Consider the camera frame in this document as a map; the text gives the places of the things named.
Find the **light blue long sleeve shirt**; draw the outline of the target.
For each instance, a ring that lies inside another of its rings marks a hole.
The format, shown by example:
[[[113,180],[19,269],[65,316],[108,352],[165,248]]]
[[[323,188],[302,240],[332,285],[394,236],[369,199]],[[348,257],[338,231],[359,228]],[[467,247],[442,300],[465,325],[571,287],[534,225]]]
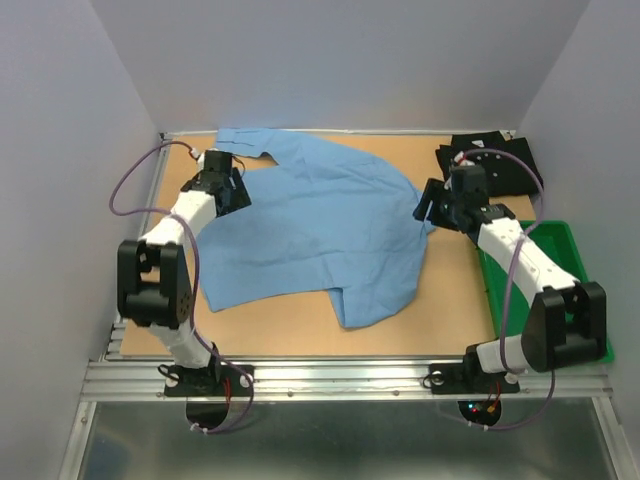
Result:
[[[373,154],[273,129],[225,128],[216,147],[268,155],[243,181],[251,203],[198,235],[200,287],[213,311],[327,291],[339,323],[371,326],[416,296],[432,227],[415,220],[420,192]]]

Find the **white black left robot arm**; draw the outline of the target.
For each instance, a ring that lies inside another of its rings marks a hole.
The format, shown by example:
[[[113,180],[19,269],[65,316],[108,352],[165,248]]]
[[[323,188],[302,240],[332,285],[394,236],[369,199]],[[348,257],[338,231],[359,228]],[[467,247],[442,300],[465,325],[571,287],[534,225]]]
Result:
[[[150,208],[159,222],[117,250],[117,309],[149,330],[172,355],[159,372],[167,386],[215,392],[222,382],[216,344],[195,326],[199,284],[196,236],[214,220],[251,205],[234,155],[210,149],[193,158],[196,174],[180,188],[169,209]]]

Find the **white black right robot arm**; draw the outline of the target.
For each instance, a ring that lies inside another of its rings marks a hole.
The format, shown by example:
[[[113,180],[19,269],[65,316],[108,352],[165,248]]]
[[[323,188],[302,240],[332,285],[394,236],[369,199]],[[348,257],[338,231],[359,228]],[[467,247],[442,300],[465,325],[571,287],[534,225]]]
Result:
[[[469,346],[456,363],[434,363],[427,379],[440,395],[518,391],[517,377],[602,360],[608,353],[607,298],[597,282],[563,270],[529,238],[504,204],[489,201],[479,165],[455,166],[449,180],[427,181],[413,216],[465,234],[507,274],[529,306],[521,333]]]

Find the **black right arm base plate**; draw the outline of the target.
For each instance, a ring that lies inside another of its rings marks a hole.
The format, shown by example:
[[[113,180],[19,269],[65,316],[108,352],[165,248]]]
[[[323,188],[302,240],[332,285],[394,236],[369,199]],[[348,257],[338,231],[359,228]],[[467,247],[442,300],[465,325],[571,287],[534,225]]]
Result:
[[[503,373],[485,373],[480,368],[462,363],[434,363],[428,367],[422,386],[435,395],[514,394],[520,392],[518,383],[510,384]]]

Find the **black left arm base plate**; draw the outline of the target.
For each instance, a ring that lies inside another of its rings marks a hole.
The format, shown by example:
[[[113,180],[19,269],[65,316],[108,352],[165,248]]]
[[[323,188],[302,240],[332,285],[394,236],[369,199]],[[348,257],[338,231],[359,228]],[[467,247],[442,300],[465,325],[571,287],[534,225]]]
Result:
[[[199,369],[179,365],[160,364],[158,373],[164,378],[164,395],[171,398],[248,396],[252,392],[248,377],[253,367],[247,366],[246,375],[230,365],[216,364]]]

